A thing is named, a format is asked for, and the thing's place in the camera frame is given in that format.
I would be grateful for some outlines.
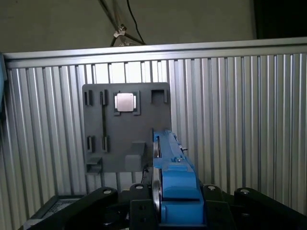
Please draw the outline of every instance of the silver bolt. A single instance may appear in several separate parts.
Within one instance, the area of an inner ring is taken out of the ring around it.
[[[104,194],[110,194],[112,191],[110,189],[107,189],[104,191]]]
[[[242,189],[240,192],[242,192],[245,195],[249,194],[249,190],[247,190],[247,189]]]
[[[215,189],[215,187],[212,186],[212,185],[208,186],[208,188],[209,188],[211,191],[213,191],[213,190]]]

